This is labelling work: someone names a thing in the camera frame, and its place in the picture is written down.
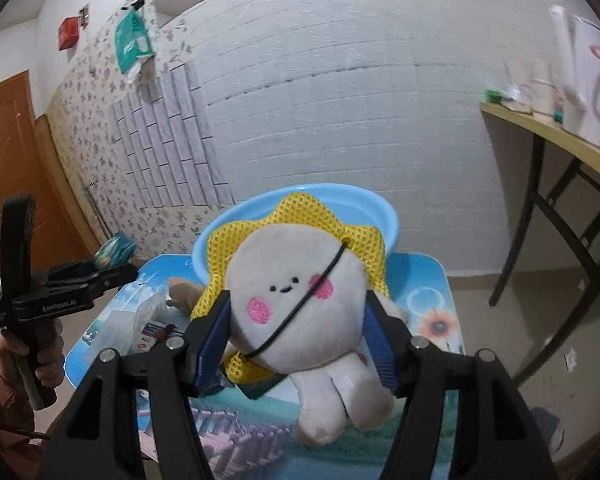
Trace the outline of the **clear bag of cotton swabs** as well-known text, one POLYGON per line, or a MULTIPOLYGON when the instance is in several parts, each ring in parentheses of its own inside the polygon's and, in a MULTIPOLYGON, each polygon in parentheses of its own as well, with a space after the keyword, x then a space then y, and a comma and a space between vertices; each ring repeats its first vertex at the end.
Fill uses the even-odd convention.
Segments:
POLYGON ((94 322, 96 330, 90 332, 91 342, 84 354, 85 362, 92 362, 102 350, 114 349, 127 356, 135 335, 149 321, 164 323, 166 317, 166 288, 140 287, 133 295, 125 295, 123 301, 114 300, 122 309, 112 309, 94 322))

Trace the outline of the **brown plush bear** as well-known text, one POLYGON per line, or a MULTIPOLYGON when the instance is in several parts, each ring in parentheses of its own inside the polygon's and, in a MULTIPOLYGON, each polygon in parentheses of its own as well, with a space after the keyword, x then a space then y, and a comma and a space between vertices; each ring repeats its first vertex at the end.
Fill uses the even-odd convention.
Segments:
POLYGON ((204 286, 185 278, 169 278, 166 304, 181 313, 191 315, 202 294, 204 286))

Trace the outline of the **white sun plush toy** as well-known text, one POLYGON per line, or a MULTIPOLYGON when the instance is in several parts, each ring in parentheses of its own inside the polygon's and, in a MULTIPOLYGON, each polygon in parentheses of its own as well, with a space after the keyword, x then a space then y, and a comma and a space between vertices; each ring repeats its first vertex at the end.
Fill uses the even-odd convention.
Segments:
POLYGON ((367 293, 388 315, 408 321, 389 297, 386 255, 379 258, 377 287, 346 245, 331 254, 317 242, 301 242, 295 255, 288 235, 276 235, 270 248, 260 248, 260 240, 238 249, 223 283, 208 284, 192 312, 201 318, 220 292, 230 294, 224 375, 241 387, 289 377, 300 401, 297 438, 305 445, 332 443, 347 425, 381 427, 394 401, 375 365, 360 355, 367 293))

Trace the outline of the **orange silver snack packet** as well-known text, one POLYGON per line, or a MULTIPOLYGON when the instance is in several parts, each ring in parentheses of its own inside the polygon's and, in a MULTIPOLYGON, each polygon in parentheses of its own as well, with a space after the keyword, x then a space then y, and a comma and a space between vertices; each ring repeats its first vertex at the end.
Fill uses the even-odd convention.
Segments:
POLYGON ((129 263, 134 255, 136 244, 123 232, 117 232, 94 255, 94 265, 99 269, 110 269, 129 263))

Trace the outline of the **card box with brown band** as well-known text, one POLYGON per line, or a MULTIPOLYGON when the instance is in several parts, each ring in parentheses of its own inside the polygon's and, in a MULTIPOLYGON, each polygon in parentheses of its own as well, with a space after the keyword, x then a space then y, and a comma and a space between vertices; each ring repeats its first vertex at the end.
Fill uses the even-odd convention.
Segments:
POLYGON ((173 336, 181 336, 182 332, 174 324, 159 321, 149 321, 140 332, 134 336, 129 354, 149 352, 160 342, 173 336))

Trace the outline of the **brown wooden door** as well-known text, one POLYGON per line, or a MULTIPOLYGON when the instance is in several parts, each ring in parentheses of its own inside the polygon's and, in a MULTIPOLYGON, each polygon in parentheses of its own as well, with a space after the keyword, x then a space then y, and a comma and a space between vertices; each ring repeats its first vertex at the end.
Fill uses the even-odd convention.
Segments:
POLYGON ((0 231, 4 200, 26 194, 36 203, 32 269, 85 259, 87 248, 43 169, 34 135, 29 73, 25 70, 0 82, 0 231))

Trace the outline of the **printed blue table mat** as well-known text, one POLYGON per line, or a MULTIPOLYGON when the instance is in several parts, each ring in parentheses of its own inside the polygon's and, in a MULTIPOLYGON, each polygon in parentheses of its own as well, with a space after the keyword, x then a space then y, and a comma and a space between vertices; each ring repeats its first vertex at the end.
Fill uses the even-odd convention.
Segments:
MULTIPOLYGON (((161 255, 141 269, 136 281, 125 285, 99 313, 110 310, 140 287, 158 288, 169 278, 199 280, 192 257, 161 255)), ((408 315, 414 335, 430 338, 430 325, 440 321, 443 334, 436 345, 444 351, 462 353, 464 341, 445 270, 427 255, 393 254, 388 259, 387 283, 391 298, 408 315)), ((68 352, 68 381, 79 385, 92 362, 84 361, 94 322, 68 352)), ((396 401, 384 426, 367 432, 347 427, 333 444, 306 448, 294 435, 299 398, 294 384, 285 379, 257 400, 238 388, 228 387, 212 396, 190 402, 194 421, 210 468, 218 479, 377 479, 398 431, 404 403, 396 401)))

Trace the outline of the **blue plastic basin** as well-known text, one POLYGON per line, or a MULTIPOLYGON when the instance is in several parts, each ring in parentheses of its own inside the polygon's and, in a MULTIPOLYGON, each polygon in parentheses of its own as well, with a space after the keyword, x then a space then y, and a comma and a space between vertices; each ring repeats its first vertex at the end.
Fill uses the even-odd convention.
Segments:
POLYGON ((399 236, 398 213, 388 200, 358 186, 337 183, 291 185, 231 206, 198 236, 193 269, 201 283, 221 285, 238 249, 258 236, 270 248, 276 235, 288 235, 298 254, 301 242, 317 242, 326 252, 346 245, 366 264, 381 287, 381 255, 390 255, 399 236))

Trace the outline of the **green hanging bag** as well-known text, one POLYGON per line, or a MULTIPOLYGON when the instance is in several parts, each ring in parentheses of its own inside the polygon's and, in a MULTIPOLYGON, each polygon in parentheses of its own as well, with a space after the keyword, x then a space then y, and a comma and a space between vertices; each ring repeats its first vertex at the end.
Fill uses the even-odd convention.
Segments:
POLYGON ((139 70, 155 55, 144 21, 133 8, 123 12, 114 30, 114 54, 122 74, 139 70))

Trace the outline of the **yellow side table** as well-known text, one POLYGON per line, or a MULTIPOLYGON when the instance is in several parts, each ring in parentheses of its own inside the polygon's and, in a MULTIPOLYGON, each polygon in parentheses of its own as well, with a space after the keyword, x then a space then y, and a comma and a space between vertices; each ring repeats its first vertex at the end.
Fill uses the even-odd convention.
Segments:
POLYGON ((576 231, 558 209, 571 185, 581 185, 600 198, 600 148, 565 132, 561 126, 543 124, 532 116, 513 112, 501 104, 483 102, 480 113, 488 126, 502 126, 528 133, 530 159, 521 211, 513 240, 498 280, 489 297, 494 307, 514 274, 532 217, 540 214, 562 239, 582 269, 584 289, 580 299, 543 348, 521 367, 514 381, 523 385, 556 354, 590 313, 600 296, 600 208, 581 231, 576 231))

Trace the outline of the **green small box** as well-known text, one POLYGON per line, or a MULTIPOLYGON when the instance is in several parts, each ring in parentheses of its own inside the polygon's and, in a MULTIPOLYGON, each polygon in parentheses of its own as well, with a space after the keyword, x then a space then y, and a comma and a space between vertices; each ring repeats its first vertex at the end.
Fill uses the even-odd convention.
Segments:
POLYGON ((487 103, 491 104, 501 104, 503 101, 503 96, 501 93, 491 89, 486 89, 486 92, 484 92, 484 98, 486 99, 487 103))

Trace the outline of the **paper cup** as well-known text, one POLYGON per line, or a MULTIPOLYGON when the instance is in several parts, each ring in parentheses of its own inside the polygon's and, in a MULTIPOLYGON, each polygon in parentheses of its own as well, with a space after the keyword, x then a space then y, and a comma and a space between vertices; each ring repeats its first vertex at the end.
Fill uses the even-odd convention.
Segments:
POLYGON ((550 63, 535 58, 530 76, 532 116, 538 122, 552 124, 555 114, 555 85, 550 63))

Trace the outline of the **red wall box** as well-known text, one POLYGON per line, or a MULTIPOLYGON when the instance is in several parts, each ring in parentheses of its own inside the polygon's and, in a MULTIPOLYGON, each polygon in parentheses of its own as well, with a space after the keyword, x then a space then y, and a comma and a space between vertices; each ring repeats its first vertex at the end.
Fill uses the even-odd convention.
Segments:
POLYGON ((65 18, 58 27, 58 50, 65 51, 76 46, 80 38, 80 19, 77 16, 65 18))

